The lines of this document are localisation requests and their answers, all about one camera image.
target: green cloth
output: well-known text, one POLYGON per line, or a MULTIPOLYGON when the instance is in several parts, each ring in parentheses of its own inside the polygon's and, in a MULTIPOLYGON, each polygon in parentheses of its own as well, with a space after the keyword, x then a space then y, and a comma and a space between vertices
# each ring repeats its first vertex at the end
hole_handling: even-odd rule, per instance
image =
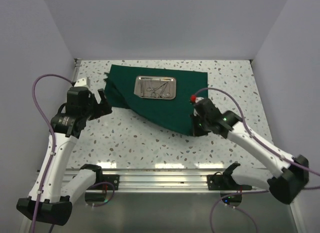
MULTIPOLYGON (((196 91, 208 87, 208 73, 112 65, 110 73, 106 75, 104 93, 113 107, 132 109, 159 126, 183 135, 193 135, 190 115, 193 114, 194 108, 189 100, 196 91), (134 94, 138 76, 174 77, 175 98, 140 98, 134 94)), ((204 91, 199 96, 207 98, 208 92, 204 91)))

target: red cap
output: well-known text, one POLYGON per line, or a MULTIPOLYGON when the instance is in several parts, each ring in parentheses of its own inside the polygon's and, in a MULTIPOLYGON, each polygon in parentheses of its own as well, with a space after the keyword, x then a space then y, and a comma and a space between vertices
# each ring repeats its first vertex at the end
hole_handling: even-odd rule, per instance
POLYGON ((196 99, 197 99, 197 97, 196 97, 194 94, 190 97, 190 101, 191 101, 192 103, 195 103, 195 102, 196 102, 196 99))

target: white wall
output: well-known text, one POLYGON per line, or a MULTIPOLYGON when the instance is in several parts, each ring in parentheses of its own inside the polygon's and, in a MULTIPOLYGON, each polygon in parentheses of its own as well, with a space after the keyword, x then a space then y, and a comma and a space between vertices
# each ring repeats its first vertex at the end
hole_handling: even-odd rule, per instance
MULTIPOLYGON (((48 128, 32 101, 42 74, 72 76, 73 58, 43 0, 0 0, 0 232, 18 232, 18 198, 27 197, 48 144, 48 128)), ((52 117, 68 85, 44 79, 36 94, 52 117)))
POLYGON ((286 0, 45 0, 74 58, 253 59, 286 0))
MULTIPOLYGON (((320 0, 288 0, 253 61, 273 141, 320 172, 320 0)), ((309 185, 320 185, 311 175, 309 185)), ((320 229, 320 192, 304 191, 309 233, 320 229)))

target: black clamp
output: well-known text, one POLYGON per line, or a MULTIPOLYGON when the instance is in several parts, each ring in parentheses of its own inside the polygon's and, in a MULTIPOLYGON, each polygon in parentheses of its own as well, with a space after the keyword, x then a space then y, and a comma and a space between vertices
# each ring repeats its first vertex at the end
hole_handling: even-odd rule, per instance
MULTIPOLYGON (((120 175, 118 174, 103 174, 101 166, 94 164, 85 164, 81 168, 92 170, 96 173, 95 184, 101 182, 108 182, 114 186, 114 190, 117 191, 119 188, 120 175)), ((86 202, 104 202, 106 200, 106 188, 103 185, 98 185, 96 187, 90 187, 90 190, 101 190, 102 192, 86 192, 84 194, 84 200, 86 202)))
POLYGON ((239 167, 240 164, 235 162, 230 165, 223 173, 217 172, 206 176, 206 183, 209 191, 250 191, 251 185, 237 184, 232 178, 233 171, 239 167))

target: black mounting bracket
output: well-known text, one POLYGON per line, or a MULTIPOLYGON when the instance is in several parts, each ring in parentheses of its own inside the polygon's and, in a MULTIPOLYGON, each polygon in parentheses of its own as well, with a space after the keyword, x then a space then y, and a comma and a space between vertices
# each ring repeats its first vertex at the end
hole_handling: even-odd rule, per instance
MULTIPOLYGON (((103 174, 101 182, 108 182, 114 185, 114 190, 119 188, 120 175, 118 174, 103 174)), ((102 190, 102 192, 86 192, 84 194, 84 200, 86 202, 104 202, 106 197, 106 189, 103 185, 97 187, 91 187, 90 190, 102 190)))
POLYGON ((96 164, 84 164, 81 166, 80 170, 90 170, 95 173, 95 184, 103 182, 103 173, 102 173, 102 168, 99 165, 96 164))
MULTIPOLYGON (((309 168, 309 161, 303 155, 293 158, 301 166, 309 168)), ((309 182, 309 172, 293 164, 288 169, 282 169, 278 178, 268 179, 270 193, 280 202, 289 205, 309 182)))
POLYGON ((235 162, 230 165, 223 173, 217 172, 206 176, 206 183, 209 191, 251 191, 252 186, 247 184, 237 184, 231 177, 235 168, 240 164, 235 162))

